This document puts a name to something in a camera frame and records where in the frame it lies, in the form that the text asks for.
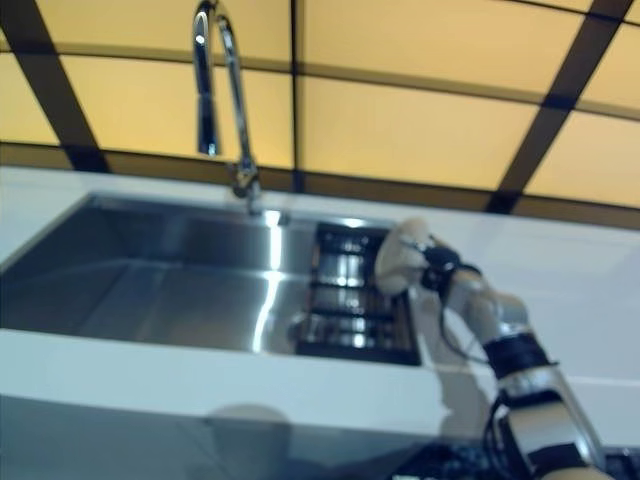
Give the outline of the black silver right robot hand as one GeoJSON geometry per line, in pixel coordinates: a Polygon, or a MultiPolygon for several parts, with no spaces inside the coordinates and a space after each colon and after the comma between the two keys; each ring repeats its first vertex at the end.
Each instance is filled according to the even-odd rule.
{"type": "Polygon", "coordinates": [[[451,278],[461,265],[459,254],[444,244],[434,242],[404,240],[404,244],[419,252],[426,261],[422,268],[420,285],[438,294],[445,293],[451,278]]]}

